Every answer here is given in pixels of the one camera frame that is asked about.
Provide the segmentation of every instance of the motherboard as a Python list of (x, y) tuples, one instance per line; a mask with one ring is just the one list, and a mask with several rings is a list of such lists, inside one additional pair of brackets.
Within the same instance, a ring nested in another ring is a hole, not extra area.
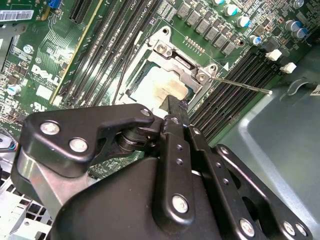
[[(0, 126), (17, 138), (34, 112), (156, 109), (173, 95), (214, 145), (319, 35), (317, 0), (25, 2), (0, 3)], [(139, 157), (93, 170), (106, 176)]]

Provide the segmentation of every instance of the screw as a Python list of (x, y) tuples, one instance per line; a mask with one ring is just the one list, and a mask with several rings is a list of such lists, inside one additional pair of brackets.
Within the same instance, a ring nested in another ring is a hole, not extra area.
[(287, 221), (283, 222), (283, 226), (285, 228), (285, 230), (292, 236), (296, 235), (296, 232), (294, 230), (294, 228), (291, 226), (290, 223), (288, 223)]
[(301, 226), (300, 223), (295, 224), (296, 228), (299, 230), (300, 233), (302, 233), (303, 236), (307, 236), (307, 232), (303, 226)]
[(229, 154), (228, 150), (227, 150), (224, 146), (221, 147), (221, 151), (222, 151), (224, 154)]
[(196, 128), (194, 128), (193, 131), (195, 132), (195, 134), (201, 134), (201, 132)]
[(54, 122), (45, 122), (41, 124), (40, 130), (47, 135), (56, 135), (60, 132), (60, 127)]
[(77, 153), (83, 153), (88, 149), (88, 144), (80, 139), (80, 138), (74, 138), (69, 142), (70, 148), (77, 152)]
[(253, 237), (255, 235), (254, 227), (251, 225), (251, 223), (247, 219), (241, 218), (240, 226), (243, 232), (249, 237)]
[(179, 195), (173, 196), (172, 205), (173, 205), (174, 209), (177, 210), (181, 214), (185, 214), (189, 209), (187, 201)]
[(147, 109), (141, 109), (140, 112), (147, 117), (150, 116), (150, 112)]
[(167, 46), (161, 43), (156, 47), (156, 50), (160, 54), (164, 54), (167, 51), (167, 49), (168, 49)]
[(179, 123), (180, 123), (179, 120), (178, 120), (178, 118), (176, 118), (176, 117), (172, 117), (171, 120), (172, 120), (172, 122), (174, 122), (175, 124), (179, 124)]

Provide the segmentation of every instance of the black mechanical arm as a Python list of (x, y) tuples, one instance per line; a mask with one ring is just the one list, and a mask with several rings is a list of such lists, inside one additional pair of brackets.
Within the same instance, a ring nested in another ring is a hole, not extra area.
[[(310, 240), (308, 227), (226, 146), (210, 148), (169, 96), (40, 112), (21, 132), (11, 176), (55, 219), (51, 240)], [(144, 151), (90, 185), (89, 167)]]

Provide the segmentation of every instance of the barcode label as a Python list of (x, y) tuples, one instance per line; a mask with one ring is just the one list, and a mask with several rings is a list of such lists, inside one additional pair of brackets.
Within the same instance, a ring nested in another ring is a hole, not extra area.
[(2, 10), (0, 11), (0, 22), (30, 20), (34, 12), (34, 10)]

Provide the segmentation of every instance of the white connector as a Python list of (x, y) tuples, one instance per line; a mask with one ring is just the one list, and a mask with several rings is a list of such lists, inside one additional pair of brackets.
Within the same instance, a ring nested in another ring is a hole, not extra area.
[(280, 70), (286, 74), (292, 74), (296, 67), (293, 62), (289, 62), (287, 65), (280, 67)]
[(270, 59), (271, 61), (277, 61), (281, 55), (282, 55), (282, 52), (278, 49), (275, 49), (272, 52), (267, 53), (265, 57), (267, 59)]

